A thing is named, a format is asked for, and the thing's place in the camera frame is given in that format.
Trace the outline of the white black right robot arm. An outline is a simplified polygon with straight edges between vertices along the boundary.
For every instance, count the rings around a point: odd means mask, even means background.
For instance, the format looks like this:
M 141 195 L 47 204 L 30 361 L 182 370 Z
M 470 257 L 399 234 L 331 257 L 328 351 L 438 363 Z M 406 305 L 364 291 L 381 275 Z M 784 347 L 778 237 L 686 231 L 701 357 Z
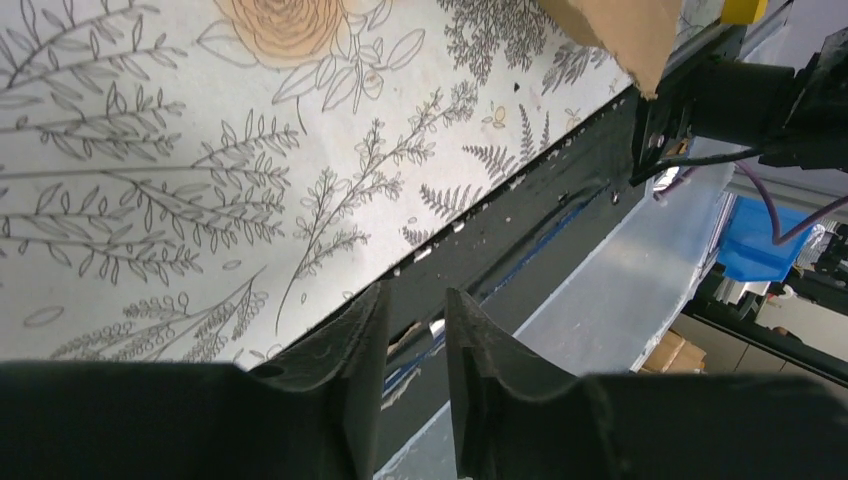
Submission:
M 847 169 L 847 31 L 824 40 L 807 65 L 737 59 L 744 30 L 731 27 L 668 73 L 652 100 L 640 100 L 630 184 L 672 167 L 747 158 L 777 168 Z M 741 146 L 739 153 L 687 160 L 667 156 L 653 136 L 686 134 Z

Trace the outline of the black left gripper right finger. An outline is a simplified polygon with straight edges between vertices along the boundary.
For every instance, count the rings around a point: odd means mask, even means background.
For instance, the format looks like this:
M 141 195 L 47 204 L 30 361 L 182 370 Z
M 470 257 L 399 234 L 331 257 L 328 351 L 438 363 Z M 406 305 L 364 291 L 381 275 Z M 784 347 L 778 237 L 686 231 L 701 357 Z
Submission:
M 843 479 L 847 406 L 804 376 L 576 376 L 446 293 L 462 479 Z

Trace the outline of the brown cardboard box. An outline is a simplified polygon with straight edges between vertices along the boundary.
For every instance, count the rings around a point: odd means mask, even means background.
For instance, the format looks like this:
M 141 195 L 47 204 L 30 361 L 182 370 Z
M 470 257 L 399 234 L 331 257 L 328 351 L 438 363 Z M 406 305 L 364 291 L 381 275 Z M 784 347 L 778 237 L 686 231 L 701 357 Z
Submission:
M 538 4 L 576 43 L 610 53 L 644 99 L 657 97 L 674 50 L 681 0 L 539 0 Z

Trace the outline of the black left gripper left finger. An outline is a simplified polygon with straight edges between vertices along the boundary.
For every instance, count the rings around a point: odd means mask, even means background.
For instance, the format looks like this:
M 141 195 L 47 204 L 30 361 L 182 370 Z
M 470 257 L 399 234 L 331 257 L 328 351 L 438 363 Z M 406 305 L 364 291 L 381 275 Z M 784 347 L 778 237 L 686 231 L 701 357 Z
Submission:
M 390 290 L 245 371 L 225 363 L 1 366 L 5 479 L 368 479 Z

